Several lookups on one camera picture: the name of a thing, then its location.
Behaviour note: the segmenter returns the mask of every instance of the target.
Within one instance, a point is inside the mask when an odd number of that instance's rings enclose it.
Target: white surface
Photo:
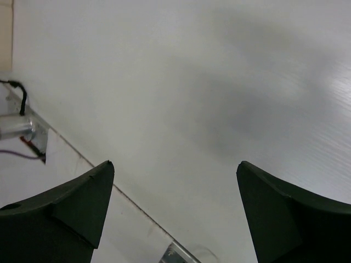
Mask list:
[[[19,140],[0,141],[0,148],[30,155]],[[67,182],[91,166],[54,132],[49,133],[47,164],[0,154],[0,207]],[[171,239],[115,188],[98,250],[92,263],[158,263]]]
[[[351,203],[350,10],[17,0],[14,77],[88,160],[111,159],[116,185],[183,245],[252,263],[242,160]]]

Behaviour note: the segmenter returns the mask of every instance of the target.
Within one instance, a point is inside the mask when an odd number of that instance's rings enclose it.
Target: metal cylinder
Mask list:
[[[31,139],[35,125],[30,117],[18,114],[0,115],[0,140],[26,136]]]

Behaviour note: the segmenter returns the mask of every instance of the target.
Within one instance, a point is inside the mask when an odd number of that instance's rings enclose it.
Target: black plastic part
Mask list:
[[[0,209],[0,262],[88,263],[114,180],[106,161],[65,184]]]
[[[239,165],[237,180],[259,263],[351,262],[351,205],[248,162]]]

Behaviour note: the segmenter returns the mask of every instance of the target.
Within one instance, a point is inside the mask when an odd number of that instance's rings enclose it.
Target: wire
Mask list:
[[[19,81],[3,81],[1,79],[0,79],[0,83],[8,83],[14,89],[20,88],[22,90],[23,97],[22,97],[22,102],[21,102],[20,115],[24,116],[25,110],[26,110],[27,91],[24,88],[24,86],[22,85],[22,83],[20,83]]]
[[[23,153],[20,152],[16,152],[16,151],[11,151],[11,150],[4,150],[4,149],[0,149],[0,154],[3,153],[5,155],[14,155],[17,157],[21,157],[24,159],[29,159],[29,160],[43,160],[46,159],[46,156],[29,156],[29,155],[24,155]]]

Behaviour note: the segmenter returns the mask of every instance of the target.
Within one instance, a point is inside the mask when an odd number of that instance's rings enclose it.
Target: purple cable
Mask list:
[[[29,156],[29,155],[24,155],[23,153],[11,151],[11,150],[1,150],[0,149],[0,153],[4,153],[6,155],[14,155],[14,156],[18,156],[18,157],[29,159],[29,160],[43,160],[46,158],[45,156],[39,156],[39,157],[34,156],[33,157],[33,156]]]

